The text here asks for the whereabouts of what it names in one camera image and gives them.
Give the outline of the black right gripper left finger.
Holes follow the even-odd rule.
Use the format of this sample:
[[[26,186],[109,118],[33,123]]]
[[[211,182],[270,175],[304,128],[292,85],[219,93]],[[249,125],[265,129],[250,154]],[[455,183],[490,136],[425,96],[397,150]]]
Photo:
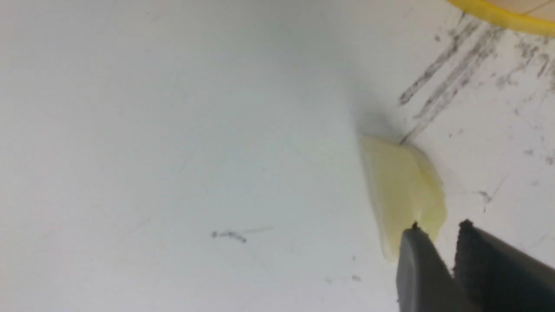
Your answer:
[[[402,233],[396,273],[401,312],[476,312],[416,222]]]

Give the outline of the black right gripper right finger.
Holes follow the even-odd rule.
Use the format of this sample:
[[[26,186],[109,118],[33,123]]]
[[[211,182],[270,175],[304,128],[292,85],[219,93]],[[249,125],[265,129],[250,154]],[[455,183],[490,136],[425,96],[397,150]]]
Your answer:
[[[459,225],[454,280],[482,312],[552,312],[555,272],[465,220]]]

